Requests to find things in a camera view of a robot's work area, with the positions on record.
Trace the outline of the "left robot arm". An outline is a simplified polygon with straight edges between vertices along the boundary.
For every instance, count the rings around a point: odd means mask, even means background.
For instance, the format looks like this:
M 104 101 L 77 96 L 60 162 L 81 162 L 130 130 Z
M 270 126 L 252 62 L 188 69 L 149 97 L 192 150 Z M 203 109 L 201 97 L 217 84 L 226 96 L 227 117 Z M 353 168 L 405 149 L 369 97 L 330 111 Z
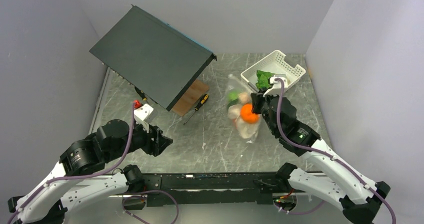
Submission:
M 114 119 L 84 139 L 73 142 L 60 156 L 52 171 L 36 188 L 8 201 L 10 224 L 61 224 L 73 210 L 94 204 L 102 198 L 145 190 L 145 181 L 136 165 L 128 165 L 111 177 L 102 179 L 113 168 L 106 164 L 123 162 L 127 154 L 143 150 L 160 155 L 173 143 L 157 126 Z M 98 181 L 85 188 L 75 186 L 86 179 Z

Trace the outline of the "small brown mushroom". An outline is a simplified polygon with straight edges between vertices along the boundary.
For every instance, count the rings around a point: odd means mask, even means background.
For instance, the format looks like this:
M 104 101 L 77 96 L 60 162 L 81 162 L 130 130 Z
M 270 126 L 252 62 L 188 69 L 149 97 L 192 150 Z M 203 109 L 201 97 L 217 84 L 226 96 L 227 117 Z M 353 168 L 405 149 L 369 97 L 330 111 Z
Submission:
M 240 102 L 240 104 L 245 105 L 248 103 L 251 103 L 252 99 L 251 99 L 251 95 L 247 92 L 242 92 L 238 95 L 238 101 Z

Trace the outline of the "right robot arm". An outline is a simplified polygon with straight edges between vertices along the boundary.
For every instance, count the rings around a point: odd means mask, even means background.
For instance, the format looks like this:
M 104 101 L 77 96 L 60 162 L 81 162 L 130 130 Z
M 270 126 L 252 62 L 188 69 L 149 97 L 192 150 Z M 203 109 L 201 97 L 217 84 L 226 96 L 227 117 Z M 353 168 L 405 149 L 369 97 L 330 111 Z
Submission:
M 306 171 L 283 164 L 275 175 L 276 187 L 287 192 L 302 190 L 338 208 L 353 224 L 373 223 L 381 205 L 388 209 L 392 223 L 396 215 L 386 201 L 391 188 L 355 170 L 332 150 L 310 126 L 297 120 L 297 110 L 282 96 L 251 93 L 252 112 L 261 115 L 272 135 L 289 152 L 319 167 L 330 179 L 309 176 Z

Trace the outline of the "white plastic basket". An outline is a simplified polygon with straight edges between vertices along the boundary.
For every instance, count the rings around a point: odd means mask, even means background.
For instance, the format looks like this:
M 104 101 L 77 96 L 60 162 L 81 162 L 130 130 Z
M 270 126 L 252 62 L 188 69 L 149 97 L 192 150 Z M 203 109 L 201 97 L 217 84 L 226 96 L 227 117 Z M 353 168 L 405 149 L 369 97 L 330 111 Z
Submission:
M 306 70 L 300 65 L 291 66 L 286 62 L 286 55 L 279 50 L 275 50 L 243 71 L 240 76 L 252 88 L 256 88 L 256 71 L 262 70 L 274 73 L 278 76 L 284 76 L 288 79 L 286 91 L 294 86 L 300 78 L 306 73 Z

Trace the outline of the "green lime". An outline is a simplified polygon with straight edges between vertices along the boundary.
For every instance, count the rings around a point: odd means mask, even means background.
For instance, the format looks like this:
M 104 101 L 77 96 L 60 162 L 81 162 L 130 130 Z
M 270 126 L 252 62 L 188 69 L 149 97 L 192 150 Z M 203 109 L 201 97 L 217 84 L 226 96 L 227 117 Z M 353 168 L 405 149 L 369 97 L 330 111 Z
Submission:
M 227 105 L 233 106 L 239 103 L 239 92 L 231 91 L 227 95 Z

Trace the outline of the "orange tangerine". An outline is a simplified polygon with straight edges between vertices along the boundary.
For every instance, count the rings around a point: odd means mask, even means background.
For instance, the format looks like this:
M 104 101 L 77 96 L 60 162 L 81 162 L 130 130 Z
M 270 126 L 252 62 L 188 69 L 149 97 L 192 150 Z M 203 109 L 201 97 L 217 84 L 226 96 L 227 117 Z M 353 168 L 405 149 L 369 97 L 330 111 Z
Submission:
M 242 106 L 240 110 L 240 117 L 248 124 L 255 124 L 260 119 L 259 114 L 253 113 L 253 105 L 251 103 Z

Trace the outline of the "clear zip top bag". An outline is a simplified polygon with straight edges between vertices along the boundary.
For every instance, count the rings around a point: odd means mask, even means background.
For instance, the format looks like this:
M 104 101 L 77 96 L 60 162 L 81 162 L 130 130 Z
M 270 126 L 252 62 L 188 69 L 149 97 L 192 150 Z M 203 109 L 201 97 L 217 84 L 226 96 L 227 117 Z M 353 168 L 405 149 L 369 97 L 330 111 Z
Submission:
M 226 115 L 240 139 L 253 143 L 259 133 L 261 117 L 253 113 L 251 94 L 254 90 L 245 82 L 230 74 L 226 83 Z

